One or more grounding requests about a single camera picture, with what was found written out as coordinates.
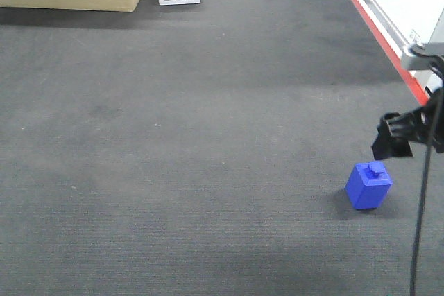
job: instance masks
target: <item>red stripe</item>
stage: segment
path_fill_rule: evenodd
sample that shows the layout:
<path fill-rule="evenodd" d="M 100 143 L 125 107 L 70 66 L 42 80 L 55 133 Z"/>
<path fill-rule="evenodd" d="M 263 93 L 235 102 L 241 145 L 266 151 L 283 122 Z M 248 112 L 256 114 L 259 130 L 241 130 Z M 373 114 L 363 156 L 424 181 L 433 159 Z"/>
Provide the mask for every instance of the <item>red stripe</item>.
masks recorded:
<path fill-rule="evenodd" d="M 376 40 L 378 41 L 379 45 L 383 48 L 385 53 L 387 54 L 387 57 L 392 62 L 393 66 L 397 69 L 399 74 L 401 75 L 401 78 L 405 81 L 407 84 L 407 87 L 411 90 L 413 95 L 416 97 L 418 102 L 421 105 L 424 105 L 427 100 L 429 99 L 427 93 L 422 89 L 419 82 L 411 76 L 410 72 L 406 71 L 401 67 L 401 60 L 399 59 L 398 55 L 395 53 L 395 51 L 390 47 L 390 44 L 386 41 L 384 36 L 381 34 L 379 29 L 376 27 L 376 25 L 373 23 L 370 16 L 367 14 L 367 12 L 364 10 L 362 5 L 359 3 L 358 0 L 351 0 L 353 4 L 355 5 L 356 9 L 358 10 L 359 14 L 364 19 L 365 23 L 371 30 L 372 34 L 375 36 Z"/>

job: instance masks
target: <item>blue block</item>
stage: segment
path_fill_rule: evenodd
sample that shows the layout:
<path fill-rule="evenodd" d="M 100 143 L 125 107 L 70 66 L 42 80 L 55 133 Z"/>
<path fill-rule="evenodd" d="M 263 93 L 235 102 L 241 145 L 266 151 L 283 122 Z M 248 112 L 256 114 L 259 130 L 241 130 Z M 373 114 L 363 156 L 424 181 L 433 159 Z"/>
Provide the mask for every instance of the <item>blue block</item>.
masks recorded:
<path fill-rule="evenodd" d="M 380 161 L 355 164 L 345 190 L 355 209 L 377 208 L 393 184 Z"/>

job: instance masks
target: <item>black cable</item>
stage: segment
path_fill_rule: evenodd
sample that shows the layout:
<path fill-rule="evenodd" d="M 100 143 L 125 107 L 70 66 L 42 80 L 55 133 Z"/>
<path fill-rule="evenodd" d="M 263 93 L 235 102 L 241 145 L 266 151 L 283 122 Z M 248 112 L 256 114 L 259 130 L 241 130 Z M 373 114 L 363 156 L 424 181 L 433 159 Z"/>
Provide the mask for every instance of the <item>black cable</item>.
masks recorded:
<path fill-rule="evenodd" d="M 442 65 L 444 61 L 442 58 L 438 59 L 439 64 L 431 63 L 431 70 L 439 76 L 442 80 L 444 78 L 441 72 Z M 418 271 L 418 257 L 419 257 L 419 247 L 421 241 L 421 231 L 422 231 L 422 220 L 424 218 L 425 210 L 425 198 L 427 194 L 427 181 L 429 179 L 429 169 L 430 169 L 430 157 L 432 155 L 432 144 L 434 140 L 434 135 L 436 131 L 436 126 L 438 125 L 438 120 L 440 119 L 441 109 L 444 102 L 444 89 L 441 89 L 438 95 L 438 105 L 436 106 L 432 125 L 430 127 L 429 136 L 427 138 L 427 149 L 424 158 L 424 169 L 422 172 L 422 185 L 421 194 L 418 205 L 418 218 L 416 221 L 416 231 L 415 231 L 415 241 L 413 242 L 413 253 L 411 257 L 411 270 L 410 270 L 410 296 L 416 296 L 416 273 Z"/>

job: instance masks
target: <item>blue plastic block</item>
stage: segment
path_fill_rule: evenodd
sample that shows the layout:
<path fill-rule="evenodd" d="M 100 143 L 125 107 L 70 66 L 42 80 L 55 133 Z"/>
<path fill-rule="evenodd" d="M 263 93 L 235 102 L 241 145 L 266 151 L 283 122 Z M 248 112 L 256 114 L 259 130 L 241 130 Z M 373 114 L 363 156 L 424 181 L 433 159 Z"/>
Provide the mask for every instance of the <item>blue plastic block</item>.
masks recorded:
<path fill-rule="evenodd" d="M 345 190 L 355 209 L 377 208 L 393 184 L 380 161 L 355 164 Z"/>

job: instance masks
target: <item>gray carpet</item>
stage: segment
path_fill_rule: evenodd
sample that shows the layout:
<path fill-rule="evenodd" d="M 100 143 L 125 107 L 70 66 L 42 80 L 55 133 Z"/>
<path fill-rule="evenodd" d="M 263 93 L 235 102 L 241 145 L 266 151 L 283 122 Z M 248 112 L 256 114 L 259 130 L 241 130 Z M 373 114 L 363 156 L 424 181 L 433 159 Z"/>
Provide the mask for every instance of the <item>gray carpet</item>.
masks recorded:
<path fill-rule="evenodd" d="M 420 187 L 343 190 L 418 104 L 349 0 L 0 9 L 1 295 L 407 295 Z M 442 295 L 442 157 L 419 295 Z"/>

